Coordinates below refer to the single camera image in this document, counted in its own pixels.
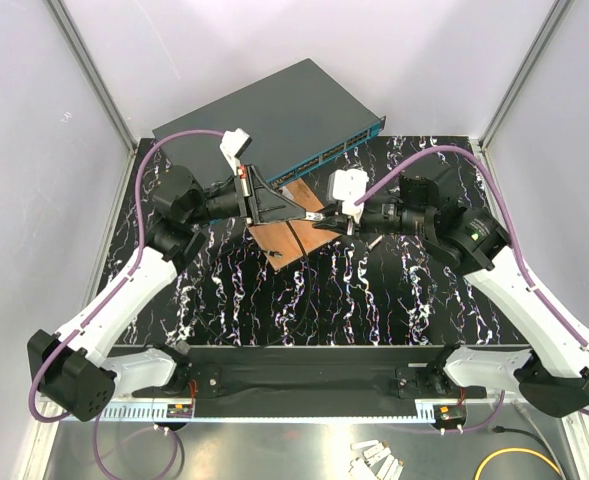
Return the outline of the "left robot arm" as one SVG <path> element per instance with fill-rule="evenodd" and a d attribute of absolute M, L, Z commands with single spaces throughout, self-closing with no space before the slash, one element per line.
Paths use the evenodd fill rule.
<path fill-rule="evenodd" d="M 39 330 L 28 341 L 28 405 L 35 419 L 48 420 L 37 409 L 38 394 L 80 421 L 142 389 L 182 394 L 190 382 L 186 355 L 167 346 L 119 357 L 110 352 L 144 307 L 195 259 L 205 242 L 201 227 L 233 217 L 252 226 L 321 218 L 273 190 L 252 165 L 240 166 L 213 189 L 203 189 L 188 168 L 174 166 L 161 177 L 151 203 L 154 221 L 123 270 L 55 333 Z"/>

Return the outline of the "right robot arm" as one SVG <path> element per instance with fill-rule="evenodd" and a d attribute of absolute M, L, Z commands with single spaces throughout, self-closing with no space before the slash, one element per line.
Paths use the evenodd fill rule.
<path fill-rule="evenodd" d="M 451 345 L 419 370 L 420 395 L 446 397 L 483 387 L 521 395 L 556 418 L 589 406 L 589 332 L 573 317 L 564 322 L 559 301 L 515 257 L 516 243 L 487 211 L 466 208 L 446 175 L 403 177 L 396 196 L 364 195 L 368 176 L 337 170 L 328 181 L 330 206 L 316 228 L 349 236 L 415 236 L 435 260 L 481 291 L 524 336 L 523 350 L 498 352 Z"/>

